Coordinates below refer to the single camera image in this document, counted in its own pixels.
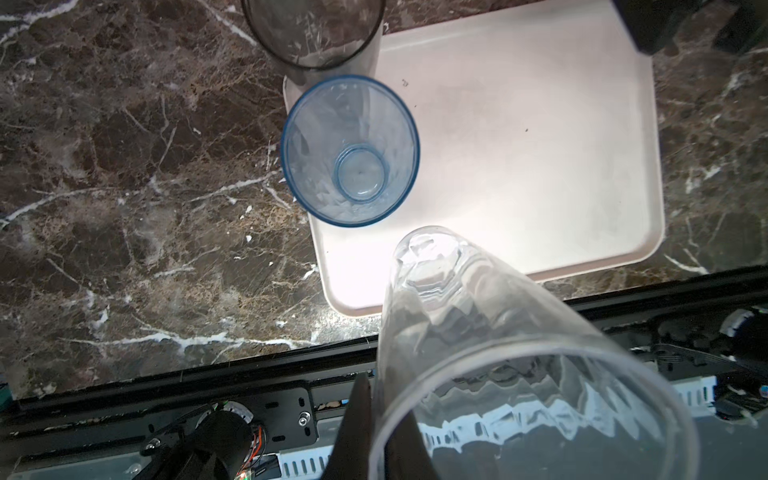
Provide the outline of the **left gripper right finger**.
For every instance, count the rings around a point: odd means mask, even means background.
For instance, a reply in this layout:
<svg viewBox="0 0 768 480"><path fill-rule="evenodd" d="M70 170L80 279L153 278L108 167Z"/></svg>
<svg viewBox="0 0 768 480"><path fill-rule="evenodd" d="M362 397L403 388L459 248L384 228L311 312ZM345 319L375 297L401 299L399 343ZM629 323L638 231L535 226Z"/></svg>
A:
<svg viewBox="0 0 768 480"><path fill-rule="evenodd" d="M385 448L385 478L389 480L438 480L413 413L408 413L390 436Z"/></svg>

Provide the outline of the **blue plastic cup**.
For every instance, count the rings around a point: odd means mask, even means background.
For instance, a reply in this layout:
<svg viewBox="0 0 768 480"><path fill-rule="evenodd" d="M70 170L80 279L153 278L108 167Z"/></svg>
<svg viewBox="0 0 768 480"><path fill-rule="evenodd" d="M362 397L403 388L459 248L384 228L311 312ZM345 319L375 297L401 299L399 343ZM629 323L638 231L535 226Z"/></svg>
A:
<svg viewBox="0 0 768 480"><path fill-rule="evenodd" d="M290 109L280 140L284 178L316 219L365 227L397 210L419 172L421 145L404 101L360 75L324 80Z"/></svg>

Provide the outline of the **clear plastic cup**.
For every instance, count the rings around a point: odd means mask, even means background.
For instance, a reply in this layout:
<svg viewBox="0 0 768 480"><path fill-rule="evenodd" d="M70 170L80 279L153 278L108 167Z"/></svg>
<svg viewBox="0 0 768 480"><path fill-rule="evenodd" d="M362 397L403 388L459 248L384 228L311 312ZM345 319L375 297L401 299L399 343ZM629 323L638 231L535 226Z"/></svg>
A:
<svg viewBox="0 0 768 480"><path fill-rule="evenodd" d="M372 479L413 413L439 479L694 479L672 385L533 280L460 235L397 245L383 305Z"/></svg>

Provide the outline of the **dark grey plastic cup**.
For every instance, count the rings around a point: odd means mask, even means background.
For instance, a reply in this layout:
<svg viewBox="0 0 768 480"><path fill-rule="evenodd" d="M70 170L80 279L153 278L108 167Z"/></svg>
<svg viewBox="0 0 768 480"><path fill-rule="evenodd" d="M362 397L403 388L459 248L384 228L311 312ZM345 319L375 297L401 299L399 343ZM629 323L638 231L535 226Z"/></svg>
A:
<svg viewBox="0 0 768 480"><path fill-rule="evenodd" d="M299 91L337 76L375 76L384 0L243 0L241 4L256 40Z"/></svg>

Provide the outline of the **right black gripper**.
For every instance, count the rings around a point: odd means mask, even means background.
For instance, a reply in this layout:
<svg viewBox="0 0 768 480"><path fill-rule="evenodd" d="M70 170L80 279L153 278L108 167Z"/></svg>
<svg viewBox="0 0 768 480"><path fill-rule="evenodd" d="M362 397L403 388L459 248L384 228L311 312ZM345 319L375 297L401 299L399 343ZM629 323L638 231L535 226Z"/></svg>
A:
<svg viewBox="0 0 768 480"><path fill-rule="evenodd" d="M693 34L693 20L711 1L614 0L619 18L636 49L646 55L663 50L683 32ZM767 2L728 1L735 7L728 21L714 35L711 47L734 56L744 55L767 41Z"/></svg>

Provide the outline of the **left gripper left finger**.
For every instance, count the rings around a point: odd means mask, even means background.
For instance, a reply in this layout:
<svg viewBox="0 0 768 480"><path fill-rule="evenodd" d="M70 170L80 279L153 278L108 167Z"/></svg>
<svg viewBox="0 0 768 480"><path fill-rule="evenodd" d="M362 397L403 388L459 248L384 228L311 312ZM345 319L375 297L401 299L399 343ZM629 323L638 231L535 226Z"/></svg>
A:
<svg viewBox="0 0 768 480"><path fill-rule="evenodd" d="M360 373L321 479L367 479L372 431L371 386L368 376Z"/></svg>

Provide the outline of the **beige plastic tray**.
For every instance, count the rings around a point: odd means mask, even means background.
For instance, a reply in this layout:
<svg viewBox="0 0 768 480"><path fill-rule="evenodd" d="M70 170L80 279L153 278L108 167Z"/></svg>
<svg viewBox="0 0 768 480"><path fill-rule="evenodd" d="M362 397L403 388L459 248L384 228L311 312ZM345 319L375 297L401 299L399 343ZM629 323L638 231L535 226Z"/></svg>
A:
<svg viewBox="0 0 768 480"><path fill-rule="evenodd" d="M387 218L310 229L325 298L379 313L398 242L444 226L548 281L631 264L664 230L652 61L611 1L540 1L383 37L420 168Z"/></svg>

